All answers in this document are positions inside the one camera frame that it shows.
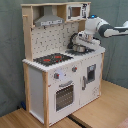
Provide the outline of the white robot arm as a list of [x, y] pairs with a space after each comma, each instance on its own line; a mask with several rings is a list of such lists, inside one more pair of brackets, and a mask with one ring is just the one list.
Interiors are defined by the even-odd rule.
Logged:
[[122, 27], [113, 27], [104, 19], [91, 15], [85, 22], [85, 30], [78, 33], [76, 43], [87, 48], [97, 49], [100, 41], [94, 38], [96, 32], [104, 38], [128, 35], [128, 21]]

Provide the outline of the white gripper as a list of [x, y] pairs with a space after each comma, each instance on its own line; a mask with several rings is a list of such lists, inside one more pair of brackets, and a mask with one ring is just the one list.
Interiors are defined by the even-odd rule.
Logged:
[[86, 34], [84, 31], [78, 33], [75, 39], [77, 44], [86, 46], [88, 48], [98, 48], [100, 41], [95, 39], [92, 35]]

